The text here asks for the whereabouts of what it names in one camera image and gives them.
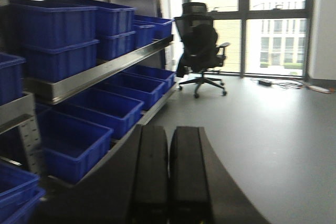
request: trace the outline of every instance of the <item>plastic storage bin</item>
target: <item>plastic storage bin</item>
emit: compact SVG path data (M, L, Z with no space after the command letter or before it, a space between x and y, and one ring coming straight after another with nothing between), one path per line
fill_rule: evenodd
M172 19L149 17L135 15L134 19L138 23L143 23L146 25L155 25L154 29L154 39L163 39L172 34Z
M25 45L30 77L57 82L96 65L98 40L58 49L44 49Z
M21 206L15 213L7 218L2 224L26 224L28 223L32 213L39 203L39 199L43 197L46 192L42 188L37 188L34 192L33 198Z
M98 36L97 58L112 60L134 50L135 31L114 36Z
M0 106L22 97L24 58L0 52Z
M143 101L143 109L148 110L161 98L163 86L162 81L118 73L95 87Z
M55 49L95 38L94 6L34 0L9 2L21 43Z
M3 223L21 205L18 204L19 197L20 193L16 193L0 200L0 223Z
M38 180L38 175L0 163L0 201L17 194L17 205L30 200Z
M164 81L163 93L166 93L174 85L175 72L159 68L135 65L124 70L126 73L149 77L154 80Z
M58 111L114 129L122 138L141 118L143 102L98 89L88 89L56 107Z
M96 0L46 0L96 6L96 29L98 35L112 36L132 31L136 8Z
M155 25L145 25L134 21L133 28L135 34L135 48L140 48L152 43L154 38Z
M112 129L55 111L37 116L51 175L78 182L106 154Z

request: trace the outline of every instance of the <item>grey floor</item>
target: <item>grey floor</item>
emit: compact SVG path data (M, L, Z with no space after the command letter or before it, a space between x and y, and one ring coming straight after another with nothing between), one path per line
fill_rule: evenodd
M203 126L219 159L272 224L336 223L336 94L223 77L177 90L150 124Z

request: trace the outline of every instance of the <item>chair backrest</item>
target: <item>chair backrest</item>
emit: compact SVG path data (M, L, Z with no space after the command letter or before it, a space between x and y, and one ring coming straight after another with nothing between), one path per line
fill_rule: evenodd
M203 62L216 55L218 35L213 27L213 18L202 15L184 15L175 17L175 22L184 45L185 59L197 55L197 59L193 58L193 61Z
M181 17L175 17L174 19L181 39L186 34L192 33L194 31L194 27L198 25L207 24L211 27L214 25L214 19L204 15L183 15Z

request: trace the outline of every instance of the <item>power adapter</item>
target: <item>power adapter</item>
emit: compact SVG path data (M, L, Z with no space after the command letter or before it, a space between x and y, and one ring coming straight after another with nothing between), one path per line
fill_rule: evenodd
M258 80L258 84L259 85L268 86L268 87L272 86L272 82L271 81L264 80L264 79Z

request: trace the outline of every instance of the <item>wall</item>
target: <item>wall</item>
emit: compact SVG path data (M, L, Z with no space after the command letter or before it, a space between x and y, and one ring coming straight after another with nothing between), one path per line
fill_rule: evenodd
M315 0L309 70L313 79L336 80L335 13L335 0Z

